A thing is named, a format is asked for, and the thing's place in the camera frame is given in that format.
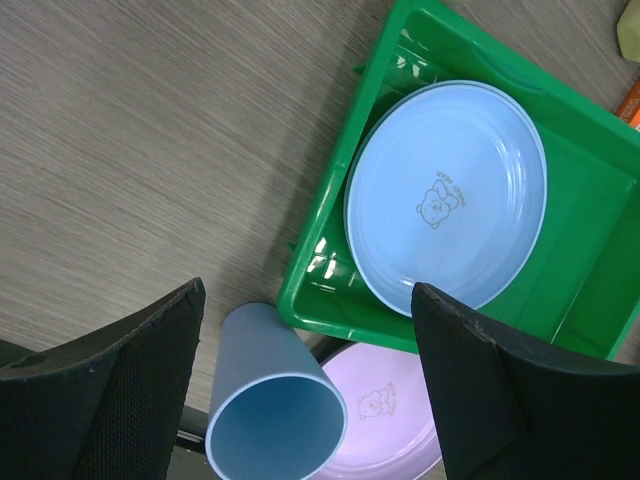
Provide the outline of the blue plate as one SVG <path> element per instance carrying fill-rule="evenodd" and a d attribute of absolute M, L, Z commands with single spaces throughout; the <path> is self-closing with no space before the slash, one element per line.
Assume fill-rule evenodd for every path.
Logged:
<path fill-rule="evenodd" d="M 415 284 L 480 308 L 517 277 L 547 204 L 540 134 L 511 97 L 439 88 L 396 110 L 354 174 L 345 232 L 356 268 L 406 316 Z"/>
<path fill-rule="evenodd" d="M 415 97 L 424 96 L 427 92 L 431 92 L 439 88 L 449 88 L 449 87 L 453 88 L 453 87 L 461 87 L 461 86 L 471 87 L 475 89 L 480 89 L 481 91 L 491 92 L 493 94 L 505 97 L 507 100 L 511 99 L 511 97 L 507 95 L 504 91 L 494 86 L 491 86 L 483 82 L 472 81 L 472 80 L 446 80 L 442 82 L 435 82 L 435 83 L 431 83 L 430 85 L 420 87 L 411 93 L 402 95 L 397 99 L 395 99 L 389 106 L 384 108 L 383 113 L 376 119 L 376 121 L 371 126 L 365 129 L 365 135 L 359 141 L 357 145 L 357 150 L 355 151 L 352 157 L 351 165 L 349 167 L 348 174 L 346 176 L 345 183 L 344 183 L 343 219 L 345 224 L 347 224 L 347 216 L 349 212 L 348 202 L 349 202 L 349 195 L 351 191 L 351 185 L 352 185 L 354 174 L 357 171 L 358 162 L 364 150 L 366 149 L 367 144 L 369 143 L 371 138 L 375 135 L 375 132 L 379 129 L 380 125 L 384 123 L 402 105 L 404 105 L 407 102 L 411 102 Z"/>

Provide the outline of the purple plate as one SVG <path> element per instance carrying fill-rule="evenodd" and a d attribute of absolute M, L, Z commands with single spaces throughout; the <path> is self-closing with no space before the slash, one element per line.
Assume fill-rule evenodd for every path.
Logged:
<path fill-rule="evenodd" d="M 419 479 L 442 458 L 420 357 L 353 343 L 322 368 L 345 400 L 344 439 L 316 479 Z"/>

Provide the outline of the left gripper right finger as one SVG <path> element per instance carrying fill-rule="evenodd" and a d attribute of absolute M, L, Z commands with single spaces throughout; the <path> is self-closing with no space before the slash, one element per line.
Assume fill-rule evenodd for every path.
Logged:
<path fill-rule="evenodd" d="M 427 284 L 412 320 L 450 479 L 635 479 L 639 370 L 552 345 Z"/>

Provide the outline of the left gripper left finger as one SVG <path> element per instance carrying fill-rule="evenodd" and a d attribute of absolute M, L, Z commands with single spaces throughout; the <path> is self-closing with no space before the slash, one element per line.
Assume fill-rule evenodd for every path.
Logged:
<path fill-rule="evenodd" d="M 3 364 L 2 478 L 165 478 L 205 299 L 194 278 L 105 327 Z"/>

